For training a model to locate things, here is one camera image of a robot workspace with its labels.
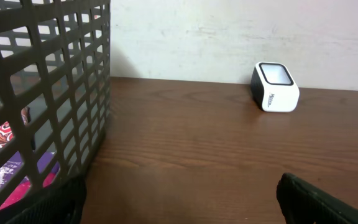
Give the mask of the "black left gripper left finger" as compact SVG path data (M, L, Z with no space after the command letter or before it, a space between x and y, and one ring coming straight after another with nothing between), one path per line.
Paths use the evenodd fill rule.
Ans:
M59 187L47 187L0 211L0 223L77 224L86 200L83 176L70 178Z

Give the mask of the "orange chocolate bar wrapper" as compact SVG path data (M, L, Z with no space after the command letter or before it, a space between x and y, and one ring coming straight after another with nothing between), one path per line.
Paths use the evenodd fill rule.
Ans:
M26 106L21 110L23 124L28 125L30 121L30 108ZM0 149L2 149L9 141L12 141L14 135L8 121L0 126Z

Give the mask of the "white barcode scanner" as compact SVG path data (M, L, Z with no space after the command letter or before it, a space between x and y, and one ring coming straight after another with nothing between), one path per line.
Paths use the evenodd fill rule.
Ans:
M257 105L266 112L292 112L300 97L300 90L287 67L277 62L255 64L250 90Z

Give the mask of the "dark grey plastic basket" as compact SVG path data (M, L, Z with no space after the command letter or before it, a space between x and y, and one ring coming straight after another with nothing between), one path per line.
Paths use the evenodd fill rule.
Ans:
M27 195L41 191L56 162L52 186L88 170L109 116L110 18L108 0L0 1L0 126L8 121L14 135L0 167L16 152L24 163L0 206L25 176ZM46 152L54 157L39 172Z

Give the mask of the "purple red snack packet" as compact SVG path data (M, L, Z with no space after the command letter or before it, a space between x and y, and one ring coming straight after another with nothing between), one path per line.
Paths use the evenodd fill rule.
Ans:
M53 159L53 152L46 152L41 156L37 162L37 168L39 172L45 170ZM0 190L12 179L13 175L20 170L23 166L23 161L19 152L16 152L3 166L0 167ZM60 164L55 163L49 174L46 176L43 182L43 187L46 187L52 183L58 171L60 170ZM20 201L27 191L31 188L32 184L27 176L25 176L20 184L12 191L10 196L2 203L0 210Z

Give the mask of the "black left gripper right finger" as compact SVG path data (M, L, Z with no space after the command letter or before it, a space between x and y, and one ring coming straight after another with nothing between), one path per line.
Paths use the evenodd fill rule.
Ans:
M291 173L282 175L276 197L287 223L358 223L358 209Z

